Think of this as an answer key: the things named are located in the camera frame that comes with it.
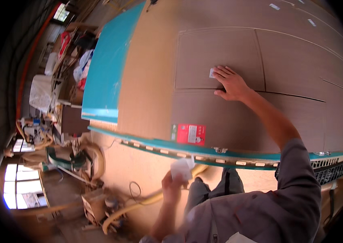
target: green machine part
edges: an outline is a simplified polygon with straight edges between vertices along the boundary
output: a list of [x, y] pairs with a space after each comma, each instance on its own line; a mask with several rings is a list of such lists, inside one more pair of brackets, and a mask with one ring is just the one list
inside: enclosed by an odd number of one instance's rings
[[57, 158], [55, 155], [55, 149], [51, 147], [46, 148], [46, 156], [47, 161], [49, 161], [53, 165], [60, 166], [68, 170], [81, 168], [87, 161], [87, 158], [89, 158], [89, 155], [84, 151], [80, 151], [76, 156], [73, 153], [71, 153], [70, 160]]

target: gray long-sleeve shirt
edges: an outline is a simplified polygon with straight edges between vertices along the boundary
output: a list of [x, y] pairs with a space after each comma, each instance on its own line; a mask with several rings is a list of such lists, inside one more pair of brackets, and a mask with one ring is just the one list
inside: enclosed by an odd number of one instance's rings
[[[214, 221], [218, 242], [239, 232], [256, 242], [312, 242], [320, 222], [321, 187], [308, 151], [300, 139], [290, 140], [281, 153], [278, 189], [208, 199], [185, 217], [171, 242], [211, 242]], [[157, 242], [149, 236], [142, 243]]]

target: window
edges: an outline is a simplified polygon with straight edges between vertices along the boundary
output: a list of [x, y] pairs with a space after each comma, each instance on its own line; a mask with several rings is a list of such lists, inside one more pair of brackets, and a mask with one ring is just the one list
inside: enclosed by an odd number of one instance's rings
[[12, 149], [12, 152], [32, 152], [35, 151], [34, 145], [27, 143], [24, 139], [17, 139]]
[[3, 197], [9, 209], [47, 206], [38, 170], [22, 164], [7, 165]]
[[68, 15], [69, 15], [69, 11], [65, 10], [65, 4], [62, 3], [58, 7], [57, 12], [55, 12], [55, 15], [54, 15], [53, 18], [56, 19], [56, 20], [64, 22]]

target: dark pants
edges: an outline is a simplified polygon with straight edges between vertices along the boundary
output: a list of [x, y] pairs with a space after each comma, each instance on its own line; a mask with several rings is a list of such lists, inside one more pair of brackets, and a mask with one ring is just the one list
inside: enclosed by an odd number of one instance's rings
[[195, 180], [192, 182], [189, 188], [185, 214], [187, 214], [193, 207], [209, 198], [243, 192], [243, 182], [236, 170], [231, 168], [223, 168], [221, 181], [213, 191], [209, 189], [207, 184], [200, 180]]

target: gray shirt sleeve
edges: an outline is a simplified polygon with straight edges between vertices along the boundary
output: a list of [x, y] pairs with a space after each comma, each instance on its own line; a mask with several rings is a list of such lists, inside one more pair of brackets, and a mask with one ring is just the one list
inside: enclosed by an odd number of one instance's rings
[[314, 238], [320, 223], [321, 186], [301, 139], [286, 144], [278, 166], [278, 190], [272, 200], [295, 216], [287, 233], [307, 242]]

